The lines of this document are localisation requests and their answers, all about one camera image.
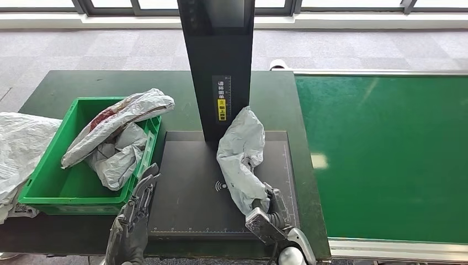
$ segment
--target black pillar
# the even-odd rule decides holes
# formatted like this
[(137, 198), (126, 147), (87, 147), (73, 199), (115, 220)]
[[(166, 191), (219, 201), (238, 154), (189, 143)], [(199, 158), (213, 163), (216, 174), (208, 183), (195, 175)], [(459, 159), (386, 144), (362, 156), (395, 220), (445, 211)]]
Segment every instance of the black pillar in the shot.
[(205, 141), (249, 104), (254, 0), (177, 0)]

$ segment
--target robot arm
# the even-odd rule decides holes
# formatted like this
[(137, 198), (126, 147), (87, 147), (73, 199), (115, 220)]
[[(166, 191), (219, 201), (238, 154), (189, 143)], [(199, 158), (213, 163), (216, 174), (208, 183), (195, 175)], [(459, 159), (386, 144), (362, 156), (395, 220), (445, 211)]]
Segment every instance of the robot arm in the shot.
[(143, 265), (143, 251), (148, 243), (148, 209), (159, 176), (156, 164), (143, 173), (112, 224), (103, 265)]
[(275, 245), (272, 258), (277, 259), (278, 265), (316, 265), (307, 237), (300, 229), (291, 226), (280, 190), (266, 183), (265, 187), (271, 201), (269, 212), (255, 207), (254, 201), (254, 209), (246, 216), (246, 227), (266, 245)]

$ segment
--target green basket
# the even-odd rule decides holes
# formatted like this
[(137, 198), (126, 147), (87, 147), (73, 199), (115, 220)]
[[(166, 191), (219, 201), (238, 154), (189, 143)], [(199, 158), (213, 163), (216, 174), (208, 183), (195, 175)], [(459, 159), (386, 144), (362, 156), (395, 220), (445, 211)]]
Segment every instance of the green basket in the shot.
[(97, 174), (82, 161), (61, 169), (62, 156), (81, 130), (102, 110), (124, 97), (77, 98), (29, 177), (19, 202), (50, 215), (117, 214), (129, 200), (138, 178), (150, 165), (161, 117), (137, 123), (148, 136), (142, 160), (124, 187), (112, 191), (101, 184)]

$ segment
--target workbench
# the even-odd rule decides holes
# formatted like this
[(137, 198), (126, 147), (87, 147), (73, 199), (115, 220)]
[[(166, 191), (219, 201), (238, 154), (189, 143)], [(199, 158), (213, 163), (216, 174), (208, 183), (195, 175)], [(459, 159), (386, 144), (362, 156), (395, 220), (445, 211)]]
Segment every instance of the workbench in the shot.
[[(20, 112), (62, 118), (76, 97), (152, 87), (176, 102), (163, 117), (163, 132), (201, 130), (190, 72), (51, 71)], [(465, 73), (253, 72), (251, 87), (251, 106), (265, 129), (288, 131), (301, 229), (317, 258), (468, 262)], [(0, 226), (0, 250), (102, 255), (113, 218), (8, 219)], [(146, 254), (270, 252), (255, 242), (183, 241), (150, 242)]]
[[(265, 130), (287, 131), (301, 229), (318, 259), (329, 259), (327, 234), (299, 98), (292, 72), (253, 72), (251, 107)], [(153, 161), (161, 161), (166, 131), (200, 131), (189, 71), (50, 71), (19, 112), (63, 118), (77, 97), (128, 96), (158, 88), (174, 98), (175, 109), (162, 117)], [(0, 225), (0, 250), (56, 255), (103, 255), (115, 216), (11, 218)], [(269, 258), (259, 241), (150, 241), (147, 256)]]

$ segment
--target white plastic bag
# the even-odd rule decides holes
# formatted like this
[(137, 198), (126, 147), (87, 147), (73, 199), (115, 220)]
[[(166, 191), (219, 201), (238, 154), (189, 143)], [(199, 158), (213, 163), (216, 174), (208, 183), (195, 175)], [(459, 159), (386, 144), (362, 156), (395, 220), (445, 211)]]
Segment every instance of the white plastic bag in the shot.
[[(19, 113), (0, 113), (0, 224), (15, 206), (28, 179), (60, 126), (61, 120)], [(31, 211), (34, 217), (37, 211)]]
[(99, 144), (119, 135), (128, 123), (159, 116), (174, 106), (174, 99), (155, 88), (126, 97), (99, 113), (78, 134), (62, 158), (62, 168), (83, 161)]
[(86, 158), (103, 186), (121, 189), (135, 171), (148, 137), (142, 128), (130, 123), (115, 144), (102, 143)]
[(247, 215), (252, 202), (259, 199), (266, 213), (270, 205), (265, 185), (253, 174), (263, 161), (265, 131), (250, 107), (243, 108), (221, 138), (216, 159), (221, 167), (231, 198)]

